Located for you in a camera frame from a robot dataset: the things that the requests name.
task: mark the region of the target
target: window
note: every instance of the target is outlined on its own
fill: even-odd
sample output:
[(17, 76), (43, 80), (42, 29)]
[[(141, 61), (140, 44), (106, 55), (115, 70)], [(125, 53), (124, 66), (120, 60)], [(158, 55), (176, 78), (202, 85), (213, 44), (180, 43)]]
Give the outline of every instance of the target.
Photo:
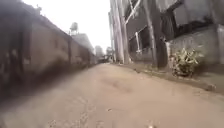
[(138, 50), (137, 39), (134, 36), (133, 38), (131, 38), (131, 40), (129, 40), (129, 52), (136, 53), (137, 50)]
[(206, 0), (185, 0), (175, 8), (165, 12), (165, 15), (169, 18), (166, 17), (163, 20), (162, 28), (168, 40), (172, 39), (170, 37), (178, 37), (213, 24)]
[(128, 0), (129, 4), (127, 7), (127, 10), (125, 11), (125, 20), (128, 19), (128, 17), (131, 14), (132, 9), (135, 7), (135, 5), (137, 4), (138, 0)]
[(145, 28), (147, 26), (147, 18), (146, 13), (143, 7), (143, 3), (141, 3), (138, 6), (138, 9), (136, 10), (135, 17), (131, 17), (126, 24), (127, 28), (127, 37), (128, 39), (131, 39), (133, 36), (135, 36), (135, 33)]
[(139, 38), (142, 49), (150, 47), (148, 26), (146, 26), (143, 30), (139, 32)]

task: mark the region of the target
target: alley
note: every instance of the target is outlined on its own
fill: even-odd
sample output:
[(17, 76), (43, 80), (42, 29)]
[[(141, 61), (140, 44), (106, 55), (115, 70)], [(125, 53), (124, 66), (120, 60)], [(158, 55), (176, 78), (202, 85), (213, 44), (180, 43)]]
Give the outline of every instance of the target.
[(110, 64), (50, 84), (2, 108), (2, 127), (224, 127), (223, 96)]

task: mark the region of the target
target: pavement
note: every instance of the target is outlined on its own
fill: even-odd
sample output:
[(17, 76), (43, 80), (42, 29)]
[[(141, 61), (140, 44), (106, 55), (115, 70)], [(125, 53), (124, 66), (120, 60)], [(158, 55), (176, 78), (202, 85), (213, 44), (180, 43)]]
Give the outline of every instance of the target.
[(0, 109), (0, 128), (223, 128), (224, 97), (101, 64)]

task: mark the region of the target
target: sky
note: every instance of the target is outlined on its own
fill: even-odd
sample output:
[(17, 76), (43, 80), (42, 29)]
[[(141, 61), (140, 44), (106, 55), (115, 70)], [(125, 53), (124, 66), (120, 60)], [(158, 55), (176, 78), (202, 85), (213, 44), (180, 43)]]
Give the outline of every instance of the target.
[(93, 47), (100, 45), (104, 51), (111, 45), (108, 12), (109, 0), (23, 0), (33, 7), (42, 8), (45, 15), (60, 29), (68, 32), (77, 22), (79, 32), (86, 33)]

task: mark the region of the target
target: dirt road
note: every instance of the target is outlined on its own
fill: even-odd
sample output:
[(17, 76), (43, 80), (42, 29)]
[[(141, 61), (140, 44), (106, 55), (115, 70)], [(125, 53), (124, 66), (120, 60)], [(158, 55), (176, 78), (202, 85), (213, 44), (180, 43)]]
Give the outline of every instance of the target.
[(51, 84), (2, 109), (4, 127), (224, 127), (223, 96), (126, 68), (102, 64)]

